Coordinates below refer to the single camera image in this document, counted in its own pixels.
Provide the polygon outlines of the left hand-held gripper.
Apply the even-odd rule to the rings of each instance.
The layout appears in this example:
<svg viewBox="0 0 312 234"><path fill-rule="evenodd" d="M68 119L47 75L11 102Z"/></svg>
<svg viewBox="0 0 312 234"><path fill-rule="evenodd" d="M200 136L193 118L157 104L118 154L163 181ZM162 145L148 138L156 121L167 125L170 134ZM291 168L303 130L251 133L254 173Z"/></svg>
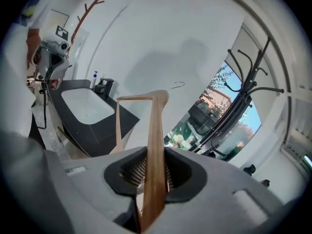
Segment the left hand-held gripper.
<svg viewBox="0 0 312 234"><path fill-rule="evenodd" d="M39 47L38 72L43 78L46 78L50 67L50 80L62 80L66 70L69 68L68 48L70 47L69 32L59 25L50 27L47 33L41 39Z"/></svg>

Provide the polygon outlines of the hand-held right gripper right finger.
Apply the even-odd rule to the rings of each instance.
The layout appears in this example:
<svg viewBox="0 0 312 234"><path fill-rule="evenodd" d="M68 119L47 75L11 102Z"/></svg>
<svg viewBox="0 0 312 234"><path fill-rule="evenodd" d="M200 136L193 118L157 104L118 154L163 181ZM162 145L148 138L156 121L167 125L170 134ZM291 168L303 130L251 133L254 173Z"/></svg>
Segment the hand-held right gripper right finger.
<svg viewBox="0 0 312 234"><path fill-rule="evenodd" d="M297 204L227 162L170 148L165 157L177 186L156 220L158 234L272 234Z"/></svg>

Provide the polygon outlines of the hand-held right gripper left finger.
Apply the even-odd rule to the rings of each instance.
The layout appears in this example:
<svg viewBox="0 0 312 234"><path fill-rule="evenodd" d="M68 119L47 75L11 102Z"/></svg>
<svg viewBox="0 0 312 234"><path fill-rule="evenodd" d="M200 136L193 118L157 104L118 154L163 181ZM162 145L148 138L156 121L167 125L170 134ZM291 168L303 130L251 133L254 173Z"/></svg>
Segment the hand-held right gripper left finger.
<svg viewBox="0 0 312 234"><path fill-rule="evenodd" d="M146 155L145 147L94 158L61 162L44 152L57 215L56 234L137 234L136 189L121 175Z"/></svg>

